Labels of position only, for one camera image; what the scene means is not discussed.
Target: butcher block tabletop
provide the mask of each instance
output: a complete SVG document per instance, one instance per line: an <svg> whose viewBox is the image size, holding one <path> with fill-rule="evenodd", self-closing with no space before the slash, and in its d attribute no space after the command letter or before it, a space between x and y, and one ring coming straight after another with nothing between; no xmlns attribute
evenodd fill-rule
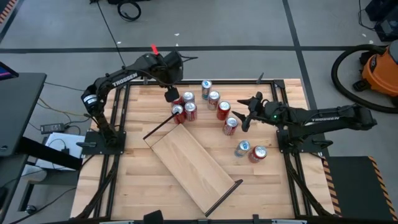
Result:
<svg viewBox="0 0 398 224"><path fill-rule="evenodd" d="M307 108L300 79L285 79L289 106ZM207 108L201 98L200 85L177 85L178 91L192 91L198 106L198 119L184 122L184 127L205 148L209 155L234 180L243 183L207 218L252 219L294 218L289 184L283 154L279 152L276 128L252 121L248 132L239 128L232 136L222 132L224 121L216 118L216 112ZM231 103L231 109L248 114L248 108L236 100L248 99L261 91L264 99L272 101L270 85L213 85L221 100ZM165 89L157 85L133 85L129 92L125 131L126 147L120 157L116 190L114 193L112 220L142 220L145 214L161 210L167 220L195 220L206 218L177 179L166 168L151 145L161 140L177 124L173 120L163 125L145 141L142 139L171 115L171 105L164 98ZM124 93L119 99L116 124L119 124ZM105 115L110 120L114 91L109 93ZM240 141L248 140L252 146L263 145L267 157L257 164L247 156L238 158L234 150ZM334 213L321 159L311 154L301 154L307 187L323 207ZM103 156L92 158L81 170L71 217L77 216L94 196L100 179ZM300 210L304 214L301 192L296 186ZM105 214L108 192L105 192L101 214Z"/></svg>

